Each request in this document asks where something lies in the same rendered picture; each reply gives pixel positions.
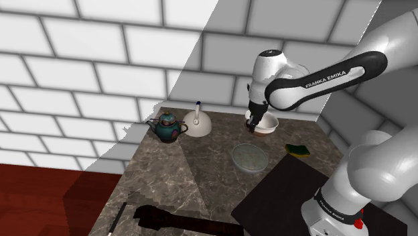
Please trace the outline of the white bowl with brown base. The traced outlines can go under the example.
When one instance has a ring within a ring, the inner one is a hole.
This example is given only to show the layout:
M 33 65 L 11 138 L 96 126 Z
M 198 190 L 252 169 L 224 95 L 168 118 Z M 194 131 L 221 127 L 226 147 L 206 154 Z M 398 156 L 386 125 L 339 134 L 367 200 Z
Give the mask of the white bowl with brown base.
M 255 127 L 253 134 L 258 137 L 264 137 L 273 133 L 277 126 L 279 125 L 279 120 L 270 112 L 266 112 L 263 115 L 263 118 L 260 120 L 259 124 Z

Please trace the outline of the grey-green glass bowl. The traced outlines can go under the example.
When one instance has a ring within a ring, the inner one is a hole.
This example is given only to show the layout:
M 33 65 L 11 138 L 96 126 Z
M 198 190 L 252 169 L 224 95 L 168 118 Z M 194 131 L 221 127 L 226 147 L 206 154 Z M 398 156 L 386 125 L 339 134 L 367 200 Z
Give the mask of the grey-green glass bowl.
M 269 163 L 266 153 L 259 147 L 242 143 L 231 151 L 232 162 L 236 168 L 247 174 L 262 172 Z

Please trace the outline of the green and yellow sponge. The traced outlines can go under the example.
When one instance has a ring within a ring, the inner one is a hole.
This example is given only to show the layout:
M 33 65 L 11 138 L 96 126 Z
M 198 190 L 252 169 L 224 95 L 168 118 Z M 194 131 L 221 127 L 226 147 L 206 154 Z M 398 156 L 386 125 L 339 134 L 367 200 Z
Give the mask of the green and yellow sponge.
M 306 158 L 311 155 L 305 145 L 285 144 L 285 150 L 288 154 L 297 158 Z

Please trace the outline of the white kettle with blue knob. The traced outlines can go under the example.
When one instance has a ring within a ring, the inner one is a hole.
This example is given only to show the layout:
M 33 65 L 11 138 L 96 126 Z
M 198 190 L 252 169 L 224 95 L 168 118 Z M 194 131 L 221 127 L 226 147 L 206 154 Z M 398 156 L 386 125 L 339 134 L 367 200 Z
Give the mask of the white kettle with blue knob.
M 182 130 L 186 130 L 185 134 L 191 137 L 204 137 L 212 131 L 212 121 L 205 112 L 200 110 L 200 105 L 201 102 L 197 101 L 194 111 L 189 112 L 182 119 L 187 125 Z

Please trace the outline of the teal ornate teapot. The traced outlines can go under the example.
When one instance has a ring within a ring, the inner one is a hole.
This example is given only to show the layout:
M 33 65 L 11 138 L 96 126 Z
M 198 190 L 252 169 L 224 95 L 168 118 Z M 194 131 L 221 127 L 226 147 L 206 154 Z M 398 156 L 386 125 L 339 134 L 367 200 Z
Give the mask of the teal ornate teapot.
M 152 132 L 163 143 L 173 143 L 178 136 L 187 132 L 189 127 L 183 122 L 176 119 L 176 117 L 166 111 L 161 114 L 158 119 L 150 119 L 145 122 L 150 126 Z

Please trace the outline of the black pen with white tip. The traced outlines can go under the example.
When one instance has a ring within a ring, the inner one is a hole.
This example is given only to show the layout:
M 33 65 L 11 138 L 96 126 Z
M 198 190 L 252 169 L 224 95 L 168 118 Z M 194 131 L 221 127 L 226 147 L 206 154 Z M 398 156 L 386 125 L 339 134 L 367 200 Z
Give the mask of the black pen with white tip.
M 117 226 L 117 224 L 118 224 L 126 206 L 127 206 L 127 202 L 123 202 L 123 204 L 121 205 L 121 207 L 120 207 L 120 209 L 119 209 L 119 211 L 118 211 L 118 213 L 117 213 L 117 215 L 116 215 L 116 217 L 115 217 L 115 219 L 114 219 L 114 221 L 113 221 L 113 223 L 112 223 L 112 225 L 109 229 L 109 232 L 108 232 L 107 236 L 111 236 L 113 234 L 113 232 L 115 231 L 115 228 L 116 228 L 116 226 Z

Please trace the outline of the dark red counter cabinet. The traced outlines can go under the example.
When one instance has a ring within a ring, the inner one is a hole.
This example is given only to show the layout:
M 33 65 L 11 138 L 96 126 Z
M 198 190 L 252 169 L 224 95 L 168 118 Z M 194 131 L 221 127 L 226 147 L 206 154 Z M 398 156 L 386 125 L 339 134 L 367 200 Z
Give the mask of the dark red counter cabinet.
M 63 197 L 69 236 L 88 236 L 121 174 L 80 172 Z

